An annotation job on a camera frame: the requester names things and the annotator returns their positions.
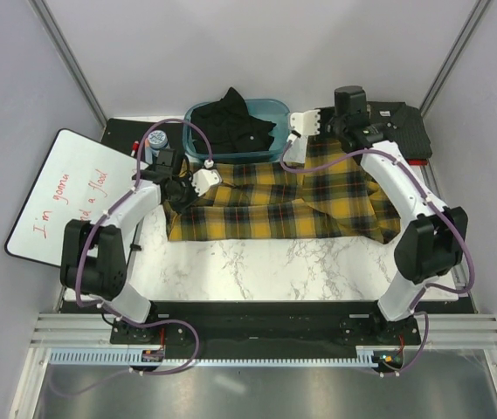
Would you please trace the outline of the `yellow plaid long sleeve shirt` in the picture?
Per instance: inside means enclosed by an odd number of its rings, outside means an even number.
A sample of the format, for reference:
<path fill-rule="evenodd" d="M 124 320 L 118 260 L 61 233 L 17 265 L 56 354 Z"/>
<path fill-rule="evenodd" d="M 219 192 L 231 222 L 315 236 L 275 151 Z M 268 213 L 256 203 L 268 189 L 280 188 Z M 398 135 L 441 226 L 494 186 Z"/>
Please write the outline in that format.
<path fill-rule="evenodd" d="M 219 185 L 182 214 L 164 208 L 168 240 L 361 236 L 387 244 L 399 234 L 389 198 L 353 159 L 342 159 L 337 140 L 311 140 L 303 167 L 218 164 Z"/>

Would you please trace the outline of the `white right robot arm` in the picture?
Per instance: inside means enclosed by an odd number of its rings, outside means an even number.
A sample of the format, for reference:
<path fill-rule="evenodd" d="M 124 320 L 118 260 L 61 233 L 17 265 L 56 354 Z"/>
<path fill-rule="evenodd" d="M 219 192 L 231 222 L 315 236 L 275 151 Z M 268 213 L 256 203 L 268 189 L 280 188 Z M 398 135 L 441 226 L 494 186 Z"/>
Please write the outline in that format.
<path fill-rule="evenodd" d="M 466 246 L 468 215 L 451 208 L 412 171 L 390 130 L 372 123 L 366 93 L 360 86 L 335 89 L 334 106 L 324 109 L 320 130 L 333 135 L 342 151 L 382 188 L 400 216 L 402 236 L 394 250 L 397 272 L 377 301 L 381 314 L 369 321 L 370 337 L 389 343 L 400 333 L 399 320 L 410 317 L 430 288 L 454 266 L 465 263 L 468 284 L 475 270 Z"/>

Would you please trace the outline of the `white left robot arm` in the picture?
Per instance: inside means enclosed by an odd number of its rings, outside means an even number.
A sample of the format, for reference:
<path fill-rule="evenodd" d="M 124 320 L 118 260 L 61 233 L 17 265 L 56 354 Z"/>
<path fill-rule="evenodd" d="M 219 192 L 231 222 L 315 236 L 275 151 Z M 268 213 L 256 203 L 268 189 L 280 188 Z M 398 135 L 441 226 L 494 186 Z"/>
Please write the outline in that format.
<path fill-rule="evenodd" d="M 64 230 L 60 282 L 75 292 L 78 304 L 83 294 L 95 303 L 131 321 L 129 331 L 141 343 L 150 343 L 160 333 L 160 322 L 151 317 L 151 302 L 127 280 L 125 238 L 137 224 L 163 203 L 180 210 L 197 199 L 190 164 L 183 152 L 164 149 L 154 163 L 132 177 L 132 185 L 96 223 L 73 219 Z"/>

